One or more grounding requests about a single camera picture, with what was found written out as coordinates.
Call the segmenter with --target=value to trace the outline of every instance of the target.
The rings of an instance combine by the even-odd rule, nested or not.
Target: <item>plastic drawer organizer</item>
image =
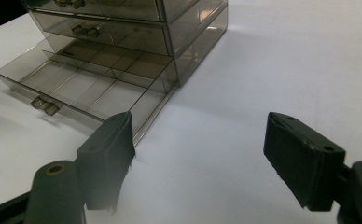
[[[24,0],[46,37],[0,79],[53,115],[131,111],[134,143],[228,26],[227,0]]]

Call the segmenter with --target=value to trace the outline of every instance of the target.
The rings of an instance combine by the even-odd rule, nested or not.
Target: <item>open drawer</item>
[[[0,79],[15,91],[39,97],[33,106],[38,99],[98,120],[131,111],[135,144],[176,89],[174,60],[167,56],[119,48],[123,54],[114,59],[117,66],[108,67],[53,51],[43,40],[2,67]]]

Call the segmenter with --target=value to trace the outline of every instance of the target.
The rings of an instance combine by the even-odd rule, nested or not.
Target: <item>drawer handle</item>
[[[58,5],[58,7],[66,7],[67,5],[70,5],[75,9],[79,9],[80,7],[85,6],[84,0],[54,0],[54,1],[56,5]]]
[[[86,36],[86,37],[97,37],[99,35],[99,30],[96,27],[83,28],[81,25],[78,25],[73,28],[73,35],[76,37]]]
[[[31,105],[35,109],[41,109],[43,110],[47,115],[53,116],[55,115],[60,108],[56,106],[54,103],[49,103],[45,100],[43,100],[41,97],[36,97],[32,102]]]

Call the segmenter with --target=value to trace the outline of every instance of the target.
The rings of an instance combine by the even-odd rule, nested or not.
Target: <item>white table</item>
[[[42,38],[28,15],[1,26],[0,67]],[[301,209],[264,157],[270,111],[344,147],[347,165],[362,161],[362,0],[230,0],[229,30],[137,147],[117,212],[88,223],[336,223],[337,205]],[[0,82],[0,203],[92,132]]]

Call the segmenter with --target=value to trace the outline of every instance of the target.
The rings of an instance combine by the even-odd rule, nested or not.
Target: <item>drawer compartment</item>
[[[29,97],[39,95],[58,107],[71,107],[98,120],[131,111],[135,143],[175,90],[171,82],[175,80],[174,61],[169,57],[152,60],[155,57],[142,53],[146,56],[122,71],[50,50],[53,51],[48,41],[42,41],[1,68],[0,79],[19,92],[29,93]],[[135,65],[153,73],[133,69]]]
[[[56,34],[163,55],[180,55],[227,7],[201,0],[172,23],[135,23],[32,12],[44,34]]]
[[[150,85],[150,80],[159,75],[158,71],[163,69],[163,64],[173,59],[174,62],[166,67],[167,74],[170,74],[166,78],[169,83],[180,86],[188,80],[225,33],[227,24],[226,7],[196,38],[191,39],[189,46],[180,49],[177,55],[171,57],[62,35],[49,35],[47,40],[59,55],[76,59],[76,62],[82,61],[110,68],[116,78],[124,81],[132,80],[135,85],[142,87]]]
[[[138,21],[175,21],[199,0],[23,0],[29,9]]]

